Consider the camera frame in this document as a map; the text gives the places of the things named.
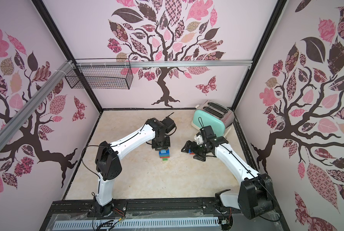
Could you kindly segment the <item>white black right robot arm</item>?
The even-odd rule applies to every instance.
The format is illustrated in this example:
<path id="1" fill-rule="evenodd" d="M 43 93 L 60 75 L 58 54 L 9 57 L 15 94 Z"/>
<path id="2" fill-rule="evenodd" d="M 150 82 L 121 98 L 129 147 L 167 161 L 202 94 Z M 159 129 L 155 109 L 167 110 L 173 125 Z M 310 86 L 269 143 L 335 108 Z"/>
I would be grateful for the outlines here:
<path id="1" fill-rule="evenodd" d="M 275 209 L 272 180 L 248 165 L 231 147 L 224 137 L 203 141 L 187 141 L 183 153 L 193 153 L 194 158 L 205 161 L 208 153 L 221 160 L 240 184 L 238 193 L 226 190 L 219 192 L 218 201 L 226 208 L 235 208 L 247 219 L 259 217 Z"/>

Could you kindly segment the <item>long blue lego brick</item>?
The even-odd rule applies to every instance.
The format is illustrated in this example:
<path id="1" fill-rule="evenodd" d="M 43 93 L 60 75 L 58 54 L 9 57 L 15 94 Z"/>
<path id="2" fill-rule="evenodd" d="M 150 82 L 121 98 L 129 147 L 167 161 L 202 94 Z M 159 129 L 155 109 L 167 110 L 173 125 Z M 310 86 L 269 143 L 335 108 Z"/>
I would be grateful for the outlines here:
<path id="1" fill-rule="evenodd" d="M 170 153 L 161 154 L 161 153 L 159 152 L 159 157 L 170 157 Z"/>

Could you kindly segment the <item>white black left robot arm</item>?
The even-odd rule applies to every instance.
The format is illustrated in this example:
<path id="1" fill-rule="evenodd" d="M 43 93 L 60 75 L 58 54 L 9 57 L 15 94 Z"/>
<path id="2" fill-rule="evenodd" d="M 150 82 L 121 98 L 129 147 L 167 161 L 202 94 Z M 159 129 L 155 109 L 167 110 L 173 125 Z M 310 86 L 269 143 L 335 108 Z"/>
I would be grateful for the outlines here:
<path id="1" fill-rule="evenodd" d="M 99 177 L 98 192 L 94 196 L 97 216 L 108 216 L 115 209 L 112 191 L 115 179 L 122 171 L 121 160 L 147 141 L 151 141 L 152 149 L 161 154 L 168 153 L 171 131 L 176 131 L 176 124 L 171 118 L 166 117 L 162 121 L 151 118 L 130 135 L 112 143 L 104 141 L 99 145 L 95 161 Z"/>

